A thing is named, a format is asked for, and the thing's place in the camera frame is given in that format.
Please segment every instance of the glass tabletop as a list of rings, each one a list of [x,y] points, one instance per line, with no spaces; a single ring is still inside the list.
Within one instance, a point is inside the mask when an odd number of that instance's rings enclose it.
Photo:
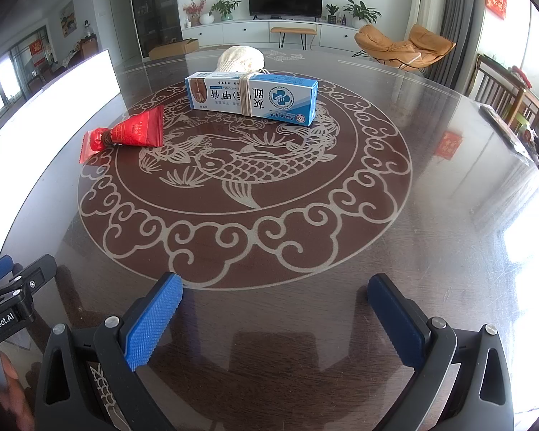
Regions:
[[[364,296],[385,272],[428,316],[496,325],[526,429],[539,415],[538,170],[477,104],[416,74],[262,52],[271,72],[319,80],[311,128],[191,110],[182,81],[221,50],[116,74],[121,94],[50,163],[2,250],[59,265],[34,298],[30,349],[6,346],[20,376],[54,324],[122,315],[174,270],[184,298],[137,373],[177,429],[372,429],[412,374]],[[85,131],[159,104],[164,148],[78,164]]]

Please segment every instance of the red package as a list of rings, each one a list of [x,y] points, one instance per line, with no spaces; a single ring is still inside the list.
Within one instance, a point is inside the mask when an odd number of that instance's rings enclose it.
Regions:
[[[164,145],[164,106],[134,115],[122,123],[109,128],[96,128],[84,134],[80,163],[83,164],[94,154],[115,144],[161,148]]]

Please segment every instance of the ointment box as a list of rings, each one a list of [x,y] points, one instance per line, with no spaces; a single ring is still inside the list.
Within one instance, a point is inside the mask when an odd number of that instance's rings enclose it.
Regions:
[[[239,73],[198,72],[185,78],[196,110],[241,114]],[[318,82],[303,77],[255,74],[249,79],[254,116],[309,126],[315,117]]]

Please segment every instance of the metal screw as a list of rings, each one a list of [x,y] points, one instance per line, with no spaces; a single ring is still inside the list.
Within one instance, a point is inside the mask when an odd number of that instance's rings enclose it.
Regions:
[[[489,335],[497,335],[497,328],[493,324],[486,324],[485,332],[487,332]]]
[[[56,335],[60,335],[62,332],[66,330],[66,326],[64,324],[56,324],[54,326],[54,329],[52,329],[52,332]]]
[[[444,329],[447,326],[447,322],[443,318],[431,318],[431,324],[434,328]]]
[[[118,316],[110,316],[104,321],[104,325],[107,328],[115,328],[120,322],[120,318]]]

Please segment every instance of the white vase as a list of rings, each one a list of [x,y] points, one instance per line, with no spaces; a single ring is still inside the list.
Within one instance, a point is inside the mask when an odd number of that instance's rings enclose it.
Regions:
[[[210,14],[210,13],[202,14],[202,15],[199,17],[199,21],[200,21],[200,23],[203,24],[203,25],[212,24],[213,21],[214,21],[214,15],[213,15],[213,14]]]
[[[357,16],[354,17],[352,20],[351,20],[351,25],[353,27],[355,27],[355,29],[360,29],[362,28],[363,26],[365,26],[367,24],[366,20],[365,19],[359,19]]]

